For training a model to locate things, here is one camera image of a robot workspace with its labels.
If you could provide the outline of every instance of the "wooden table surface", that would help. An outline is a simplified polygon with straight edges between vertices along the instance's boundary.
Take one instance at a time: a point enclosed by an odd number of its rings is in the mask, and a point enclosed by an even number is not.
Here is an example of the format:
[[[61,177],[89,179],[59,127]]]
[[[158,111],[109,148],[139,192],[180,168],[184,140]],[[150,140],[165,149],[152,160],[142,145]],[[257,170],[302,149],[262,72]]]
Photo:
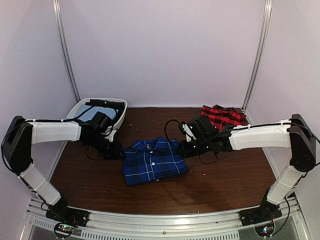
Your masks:
[[[189,121],[200,108],[129,108],[120,129],[120,141],[164,136],[169,119]],[[176,123],[168,126],[170,138],[183,140]],[[90,160],[80,142],[68,142],[51,183],[72,207],[125,214],[190,214],[232,210],[259,205],[275,181],[261,148],[222,152],[215,163],[204,165],[187,158],[189,172],[176,178],[127,186],[122,160]],[[97,153],[89,151],[90,156]],[[212,161],[206,153],[202,160]]]

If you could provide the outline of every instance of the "plastic laundry basket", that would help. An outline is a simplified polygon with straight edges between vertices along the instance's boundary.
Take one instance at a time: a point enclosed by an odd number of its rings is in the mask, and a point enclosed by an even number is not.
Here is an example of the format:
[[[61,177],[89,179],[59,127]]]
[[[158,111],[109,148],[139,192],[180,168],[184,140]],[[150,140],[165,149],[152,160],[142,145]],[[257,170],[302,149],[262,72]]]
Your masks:
[[[116,102],[116,103],[124,103],[124,111],[121,115],[121,117],[119,118],[119,120],[114,124],[113,129],[119,129],[122,125],[122,123],[125,120],[125,116],[126,116],[126,111],[127,111],[127,107],[128,107],[128,102],[126,100],[123,99],[117,99],[117,98],[105,98],[105,97],[90,97],[90,98],[85,98],[81,101],[79,101],[72,109],[71,111],[68,113],[68,115],[66,116],[68,119],[70,118],[74,118],[79,110],[79,108],[81,107],[81,105],[84,105],[85,103],[90,102],[90,100],[103,100],[103,101],[110,101],[110,102]],[[108,133],[111,130],[111,126],[107,128],[107,130],[105,131],[105,133]]]

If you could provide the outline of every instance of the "white wall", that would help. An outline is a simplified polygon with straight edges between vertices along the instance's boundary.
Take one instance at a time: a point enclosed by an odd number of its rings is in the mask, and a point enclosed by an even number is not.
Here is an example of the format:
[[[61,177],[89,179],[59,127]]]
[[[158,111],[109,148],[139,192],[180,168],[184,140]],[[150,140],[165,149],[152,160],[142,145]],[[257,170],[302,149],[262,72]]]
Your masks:
[[[257,124],[300,113],[320,137],[320,2],[281,0],[272,5],[270,32],[248,111]],[[282,171],[291,157],[290,150],[270,152]],[[296,193],[311,237],[317,240],[320,167],[301,180]]]
[[[64,0],[66,40],[82,98],[134,107],[241,106],[263,0]]]
[[[75,104],[64,67],[51,0],[0,1],[0,139],[15,115],[61,118]],[[46,175],[61,143],[34,146]],[[0,239],[16,240],[30,193],[0,163]]]

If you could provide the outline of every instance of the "red checkered shirt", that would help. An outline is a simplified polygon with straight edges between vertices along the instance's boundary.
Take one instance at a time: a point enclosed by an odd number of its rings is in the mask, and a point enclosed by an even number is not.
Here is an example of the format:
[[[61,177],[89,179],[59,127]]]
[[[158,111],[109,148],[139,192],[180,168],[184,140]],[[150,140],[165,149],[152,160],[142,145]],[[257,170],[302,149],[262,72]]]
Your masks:
[[[246,116],[237,112],[233,107],[203,106],[201,115],[209,117],[213,126],[221,130],[225,125],[246,125]]]

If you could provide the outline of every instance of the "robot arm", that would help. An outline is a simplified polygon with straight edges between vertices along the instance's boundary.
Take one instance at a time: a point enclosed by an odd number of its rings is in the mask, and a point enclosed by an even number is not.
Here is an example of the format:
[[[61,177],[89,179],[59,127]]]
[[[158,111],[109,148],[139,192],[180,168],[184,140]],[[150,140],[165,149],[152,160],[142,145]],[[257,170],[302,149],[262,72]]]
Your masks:
[[[206,152],[232,152],[261,147],[291,148],[292,158],[275,183],[267,190],[261,206],[240,212],[242,225],[251,225],[281,217],[279,204],[297,186],[300,179],[316,166],[316,140],[299,114],[280,122],[226,126],[221,131],[211,125],[205,116],[183,122],[180,130],[186,135],[178,152],[184,158]]]
[[[87,122],[41,122],[16,116],[8,128],[1,151],[12,172],[49,205],[51,211],[48,211],[47,217],[61,221],[76,214],[70,212],[67,200],[37,169],[31,158],[31,146],[45,142],[81,141],[96,148],[105,159],[119,159],[124,152],[117,135],[117,130],[111,126],[111,119],[101,112]]]

